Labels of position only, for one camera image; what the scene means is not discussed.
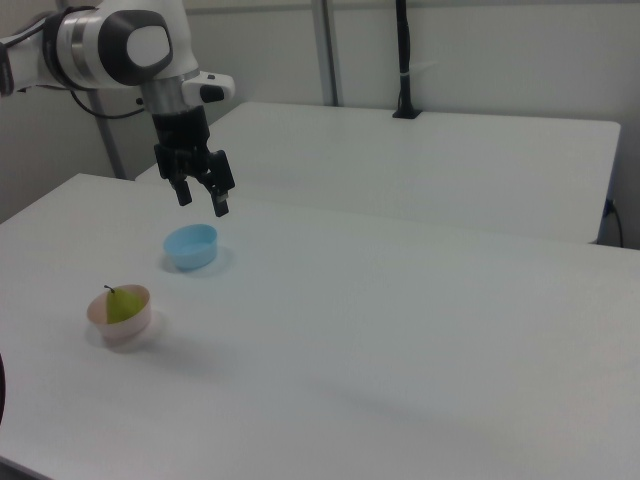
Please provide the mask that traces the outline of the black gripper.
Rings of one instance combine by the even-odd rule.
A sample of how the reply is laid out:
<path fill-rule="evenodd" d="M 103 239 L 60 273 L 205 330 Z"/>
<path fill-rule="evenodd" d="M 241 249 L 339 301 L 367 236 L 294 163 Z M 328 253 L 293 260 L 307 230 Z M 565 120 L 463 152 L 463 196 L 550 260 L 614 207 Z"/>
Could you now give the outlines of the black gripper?
<path fill-rule="evenodd" d="M 187 182 L 191 177 L 211 193 L 215 215 L 227 215 L 228 191 L 235 187 L 235 180 L 226 153 L 208 148 L 210 130 L 204 108 L 153 114 L 152 120 L 158 137 L 154 151 L 160 176 L 174 188 L 179 205 L 192 202 Z"/>

